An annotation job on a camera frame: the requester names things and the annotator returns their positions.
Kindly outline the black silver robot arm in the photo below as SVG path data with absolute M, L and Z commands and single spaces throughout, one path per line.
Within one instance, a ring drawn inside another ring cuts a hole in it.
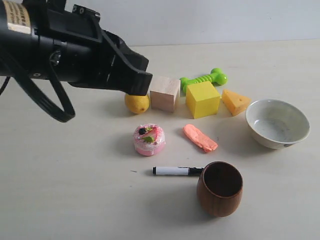
M 50 56 L 57 78 L 76 88 L 116 90 L 144 96 L 152 74 L 148 59 L 100 27 L 99 12 L 64 0 L 0 3 L 0 44 L 33 79 L 49 78 Z

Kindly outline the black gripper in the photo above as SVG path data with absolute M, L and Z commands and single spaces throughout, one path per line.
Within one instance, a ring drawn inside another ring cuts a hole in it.
M 31 0 L 32 39 L 30 76 L 49 78 L 52 66 L 60 81 L 78 88 L 118 90 L 147 94 L 153 75 L 149 60 L 127 46 L 116 34 L 100 27 L 100 14 L 64 0 Z

